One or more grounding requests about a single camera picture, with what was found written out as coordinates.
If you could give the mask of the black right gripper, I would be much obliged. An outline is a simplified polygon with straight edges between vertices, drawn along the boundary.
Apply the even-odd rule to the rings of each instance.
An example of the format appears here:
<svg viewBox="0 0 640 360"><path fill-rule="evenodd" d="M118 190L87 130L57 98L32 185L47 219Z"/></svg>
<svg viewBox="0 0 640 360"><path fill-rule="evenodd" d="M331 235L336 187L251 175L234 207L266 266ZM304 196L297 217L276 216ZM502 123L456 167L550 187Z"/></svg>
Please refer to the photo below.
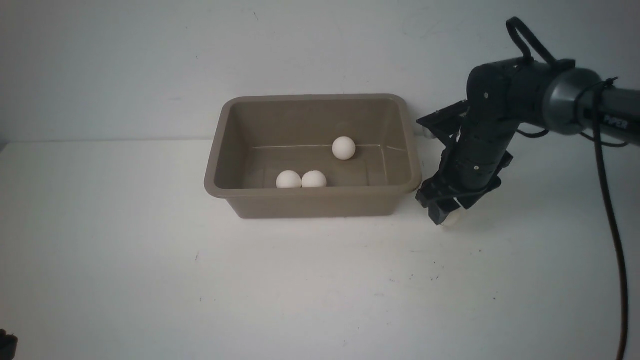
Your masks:
<svg viewBox="0 0 640 360"><path fill-rule="evenodd" d="M507 148L514 136L514 121L466 117L456 144L445 147L438 171L416 194L416 200L428 209L429 218L437 226L451 212L469 209L500 186L498 174L512 159Z"/></svg>

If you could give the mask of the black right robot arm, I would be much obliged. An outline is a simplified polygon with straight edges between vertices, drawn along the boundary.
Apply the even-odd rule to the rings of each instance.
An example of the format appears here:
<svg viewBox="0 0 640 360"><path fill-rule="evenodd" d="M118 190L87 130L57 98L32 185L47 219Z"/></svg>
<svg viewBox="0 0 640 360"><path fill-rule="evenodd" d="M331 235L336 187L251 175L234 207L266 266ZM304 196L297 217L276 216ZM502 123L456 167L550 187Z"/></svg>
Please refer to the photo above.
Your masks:
<svg viewBox="0 0 640 360"><path fill-rule="evenodd" d="M594 136L639 144L637 90L616 88L573 59L556 59L517 17L506 28L521 57L475 67L466 100L417 121L445 146L438 171L416 194L436 225L501 186L499 174L514 158L508 146L521 124L541 128L528 133L530 139L590 129Z"/></svg>

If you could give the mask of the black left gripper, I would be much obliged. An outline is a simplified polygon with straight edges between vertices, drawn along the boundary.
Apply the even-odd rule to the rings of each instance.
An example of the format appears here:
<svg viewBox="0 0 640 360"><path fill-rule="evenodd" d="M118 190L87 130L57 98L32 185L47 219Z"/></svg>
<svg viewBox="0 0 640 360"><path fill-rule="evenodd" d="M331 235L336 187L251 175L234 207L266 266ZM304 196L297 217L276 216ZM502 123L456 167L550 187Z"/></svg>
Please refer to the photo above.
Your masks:
<svg viewBox="0 0 640 360"><path fill-rule="evenodd" d="M18 350L18 337L6 330L0 330L0 360L14 360Z"/></svg>

